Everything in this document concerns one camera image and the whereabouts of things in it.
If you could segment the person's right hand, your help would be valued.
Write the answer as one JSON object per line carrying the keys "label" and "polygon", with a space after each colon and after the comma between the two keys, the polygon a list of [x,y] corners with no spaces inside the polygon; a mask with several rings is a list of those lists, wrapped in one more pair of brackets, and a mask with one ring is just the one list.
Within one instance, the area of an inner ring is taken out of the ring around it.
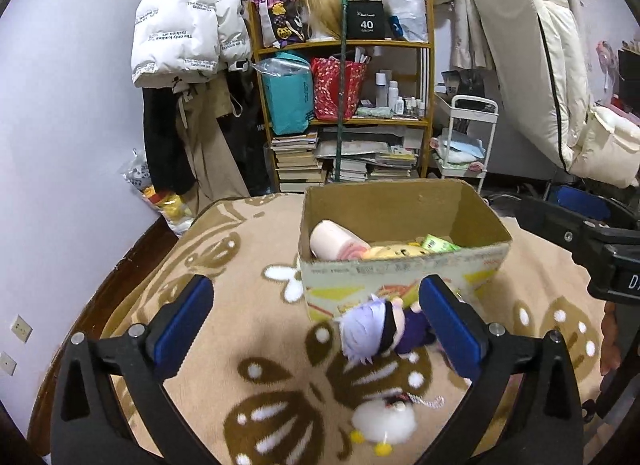
{"label": "person's right hand", "polygon": [[616,304],[608,301],[604,306],[604,317],[601,322],[602,345],[600,352],[600,373],[602,376],[617,370],[622,362],[620,348],[617,347],[618,326],[616,321]]}

